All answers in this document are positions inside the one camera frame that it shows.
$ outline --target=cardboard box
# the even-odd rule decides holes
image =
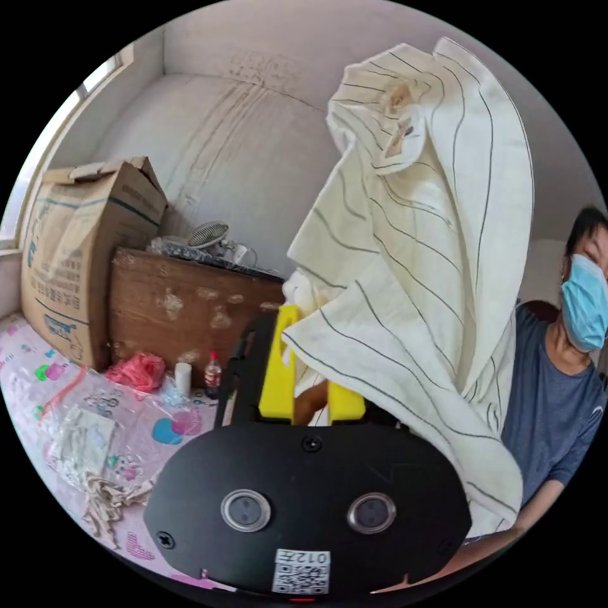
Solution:
[[[142,250],[167,200],[144,157],[47,171],[23,252],[23,316],[58,352],[110,363],[108,290],[117,246]]]

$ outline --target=red plastic bag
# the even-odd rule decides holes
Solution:
[[[106,371],[108,380],[130,386],[142,393],[151,393],[162,382],[165,362],[150,353],[136,353],[128,361],[119,361]]]

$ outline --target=face mask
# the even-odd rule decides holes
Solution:
[[[564,325],[572,345],[583,353],[601,348],[608,329],[608,282],[600,267],[574,254],[562,296]]]

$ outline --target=yellow plastic part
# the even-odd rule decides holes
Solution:
[[[294,391],[296,388],[296,355],[289,353],[289,364],[282,359],[281,334],[298,320],[297,306],[282,306],[270,346],[266,378],[260,398],[260,415],[263,418],[289,420],[293,422]]]
[[[330,424],[360,420],[365,415],[365,400],[358,393],[338,384],[327,387],[327,418]]]
[[[297,306],[279,309],[274,336],[270,346],[266,378],[260,398],[260,415],[274,420],[294,421],[294,392],[296,388],[296,355],[289,353],[288,365],[283,362],[281,334],[298,321]],[[361,395],[338,384],[327,387],[327,414],[329,423],[360,420],[365,414],[365,400]]]

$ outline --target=fan grille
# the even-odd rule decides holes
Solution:
[[[228,232],[228,225],[223,222],[207,222],[194,228],[188,237],[189,247],[209,247],[222,238]]]

